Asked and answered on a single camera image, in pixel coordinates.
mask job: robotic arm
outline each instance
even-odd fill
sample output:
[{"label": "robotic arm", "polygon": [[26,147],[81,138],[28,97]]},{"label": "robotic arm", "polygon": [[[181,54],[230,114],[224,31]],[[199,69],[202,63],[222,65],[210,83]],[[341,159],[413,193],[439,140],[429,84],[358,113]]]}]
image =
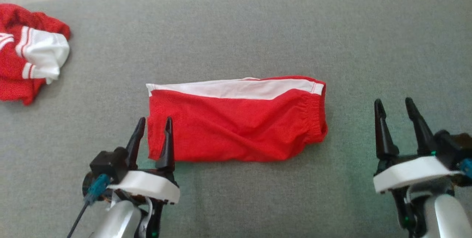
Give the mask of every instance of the robotic arm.
[{"label": "robotic arm", "polygon": [[167,118],[165,142],[155,169],[138,169],[136,164],[144,131],[145,118],[142,117],[126,148],[102,151],[90,163],[91,172],[82,185],[86,203],[68,237],[72,235],[85,208],[96,200],[106,200],[110,204],[105,218],[89,238],[159,237],[164,205],[174,205],[180,198],[180,189],[173,175],[172,119]]},{"label": "robotic arm", "polygon": [[375,191],[392,193],[400,227],[406,228],[410,237],[472,237],[467,215],[454,198],[454,186],[472,186],[472,138],[445,130],[433,135],[413,100],[406,98],[405,103],[418,141],[416,155],[399,155],[382,102],[374,103],[379,159],[373,179]]}]

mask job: gray cushion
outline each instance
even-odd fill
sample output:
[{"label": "gray cushion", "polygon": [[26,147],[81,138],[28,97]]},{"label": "gray cushion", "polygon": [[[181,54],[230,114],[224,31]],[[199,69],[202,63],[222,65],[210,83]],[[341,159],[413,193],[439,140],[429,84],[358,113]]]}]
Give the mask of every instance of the gray cushion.
[{"label": "gray cushion", "polygon": [[[284,162],[178,163],[182,197],[165,208],[162,237],[406,237],[391,195],[374,192],[373,102],[382,98],[405,154],[416,148],[406,96],[433,132],[472,133],[470,1],[28,5],[70,25],[72,51],[30,107],[0,104],[3,235],[66,236],[89,162],[148,114],[145,83],[307,75],[327,83],[325,141]],[[142,168],[146,156],[145,137]],[[467,211],[470,193],[457,193]],[[74,237],[88,237],[103,208],[86,211]]]}]

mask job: red and white jersey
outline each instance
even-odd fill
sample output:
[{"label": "red and white jersey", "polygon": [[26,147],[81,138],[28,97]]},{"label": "red and white jersey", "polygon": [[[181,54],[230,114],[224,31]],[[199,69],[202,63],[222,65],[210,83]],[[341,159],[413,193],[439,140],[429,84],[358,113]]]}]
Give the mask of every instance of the red and white jersey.
[{"label": "red and white jersey", "polygon": [[282,161],[327,134],[326,84],[310,77],[146,86],[150,159],[160,156],[168,116],[177,161]]},{"label": "red and white jersey", "polygon": [[69,26],[41,12],[0,4],[0,100],[32,102],[57,80],[69,55]]}]

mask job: red shorts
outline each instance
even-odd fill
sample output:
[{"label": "red shorts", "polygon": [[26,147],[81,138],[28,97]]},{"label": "red shorts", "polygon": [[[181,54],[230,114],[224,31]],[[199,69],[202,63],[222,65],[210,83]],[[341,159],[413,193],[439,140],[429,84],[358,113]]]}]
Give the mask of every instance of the red shorts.
[{"label": "red shorts", "polygon": [[149,158],[168,116],[176,161],[282,161],[322,142],[326,84],[305,76],[155,85],[149,90]]}]

